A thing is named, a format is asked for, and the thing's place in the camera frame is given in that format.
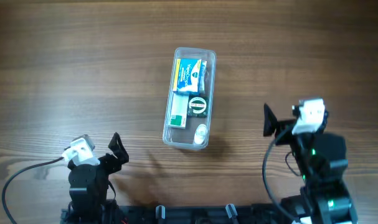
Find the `green Zam-Buk box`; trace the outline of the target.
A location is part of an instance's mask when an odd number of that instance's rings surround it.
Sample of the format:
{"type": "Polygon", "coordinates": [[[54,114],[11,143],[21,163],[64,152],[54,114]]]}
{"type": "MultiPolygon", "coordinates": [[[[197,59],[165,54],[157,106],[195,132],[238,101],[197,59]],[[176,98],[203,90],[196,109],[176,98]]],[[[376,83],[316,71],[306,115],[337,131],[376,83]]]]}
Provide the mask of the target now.
{"type": "Polygon", "coordinates": [[[190,96],[187,106],[187,115],[205,118],[208,115],[209,102],[207,97],[190,96]]]}

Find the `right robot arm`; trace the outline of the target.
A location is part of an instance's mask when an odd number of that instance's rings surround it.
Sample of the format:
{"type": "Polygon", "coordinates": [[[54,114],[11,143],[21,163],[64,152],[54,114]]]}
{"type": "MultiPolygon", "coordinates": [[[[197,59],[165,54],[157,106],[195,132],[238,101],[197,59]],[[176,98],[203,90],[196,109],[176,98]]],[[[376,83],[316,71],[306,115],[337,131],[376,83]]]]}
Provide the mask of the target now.
{"type": "Polygon", "coordinates": [[[302,101],[292,107],[293,119],[278,120],[263,107],[263,135],[274,136],[264,155],[262,169],[275,146],[288,145],[304,185],[300,194],[277,202],[262,174],[267,194],[287,223],[357,223],[353,199],[343,180],[348,167],[343,136],[325,132],[329,113],[322,101],[302,101]]]}

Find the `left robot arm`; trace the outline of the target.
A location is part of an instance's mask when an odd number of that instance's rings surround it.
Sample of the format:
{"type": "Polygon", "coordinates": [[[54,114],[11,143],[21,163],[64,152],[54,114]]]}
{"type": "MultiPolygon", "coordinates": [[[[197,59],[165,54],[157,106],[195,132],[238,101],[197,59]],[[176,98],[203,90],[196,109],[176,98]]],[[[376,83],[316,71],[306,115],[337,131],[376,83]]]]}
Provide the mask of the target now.
{"type": "Polygon", "coordinates": [[[121,170],[129,162],[120,135],[115,133],[108,145],[111,154],[95,157],[95,145],[87,134],[75,138],[62,153],[68,162],[69,194],[71,202],[62,210],[61,223],[128,223],[116,199],[108,199],[107,192],[116,192],[109,175],[121,170]]]}

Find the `blue VapoDrops box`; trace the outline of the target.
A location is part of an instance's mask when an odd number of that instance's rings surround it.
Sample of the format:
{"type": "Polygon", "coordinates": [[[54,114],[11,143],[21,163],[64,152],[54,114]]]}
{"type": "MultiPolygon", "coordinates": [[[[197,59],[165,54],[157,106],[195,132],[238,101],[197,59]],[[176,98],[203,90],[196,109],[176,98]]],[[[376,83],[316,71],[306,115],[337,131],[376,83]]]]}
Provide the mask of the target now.
{"type": "Polygon", "coordinates": [[[207,61],[195,58],[177,58],[173,70],[172,91],[180,94],[199,95],[204,91],[207,61]]]}

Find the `white red medicine box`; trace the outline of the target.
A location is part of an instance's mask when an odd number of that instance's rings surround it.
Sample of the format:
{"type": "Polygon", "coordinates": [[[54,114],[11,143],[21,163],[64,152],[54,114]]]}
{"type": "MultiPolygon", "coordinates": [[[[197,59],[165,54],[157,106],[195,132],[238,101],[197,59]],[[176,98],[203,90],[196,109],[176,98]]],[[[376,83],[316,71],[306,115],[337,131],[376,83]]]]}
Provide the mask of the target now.
{"type": "Polygon", "coordinates": [[[172,128],[186,128],[188,95],[173,94],[168,125],[172,128]]]}

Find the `clear plastic container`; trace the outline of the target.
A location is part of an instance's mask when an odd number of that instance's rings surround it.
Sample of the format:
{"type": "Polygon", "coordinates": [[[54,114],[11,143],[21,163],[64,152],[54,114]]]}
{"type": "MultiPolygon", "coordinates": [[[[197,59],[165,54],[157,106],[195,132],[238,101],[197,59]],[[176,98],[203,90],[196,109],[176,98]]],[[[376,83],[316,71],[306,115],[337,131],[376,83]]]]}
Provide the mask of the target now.
{"type": "Polygon", "coordinates": [[[193,151],[199,151],[207,147],[209,143],[210,136],[210,126],[211,126],[211,117],[212,117],[212,104],[214,98],[214,84],[215,84],[215,70],[216,70],[217,56],[213,50],[207,49],[198,49],[191,47],[178,47],[174,53],[174,60],[171,71],[171,80],[168,90],[168,101],[166,105],[166,114],[164,119],[164,128],[163,128],[163,142],[168,146],[176,147],[179,149],[188,149],[193,151]],[[187,94],[190,96],[202,96],[207,97],[209,102],[208,115],[205,118],[198,118],[194,116],[187,116],[186,128],[172,128],[168,125],[172,98],[175,92],[172,91],[172,78],[173,70],[175,68],[175,60],[177,58],[195,58],[202,59],[207,61],[205,76],[204,76],[204,91],[199,95],[187,94]],[[206,140],[203,144],[197,145],[194,144],[194,134],[197,127],[200,124],[205,124],[208,127],[208,133],[206,140]]]}

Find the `clear spray bottle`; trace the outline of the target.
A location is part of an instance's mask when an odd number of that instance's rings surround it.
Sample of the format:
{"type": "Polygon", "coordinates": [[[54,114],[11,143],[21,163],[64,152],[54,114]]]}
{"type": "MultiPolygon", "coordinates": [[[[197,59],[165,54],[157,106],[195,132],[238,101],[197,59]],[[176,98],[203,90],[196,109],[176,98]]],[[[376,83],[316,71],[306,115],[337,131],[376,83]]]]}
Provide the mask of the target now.
{"type": "Polygon", "coordinates": [[[194,134],[194,144],[201,145],[205,142],[208,133],[208,127],[200,124],[194,134]]]}

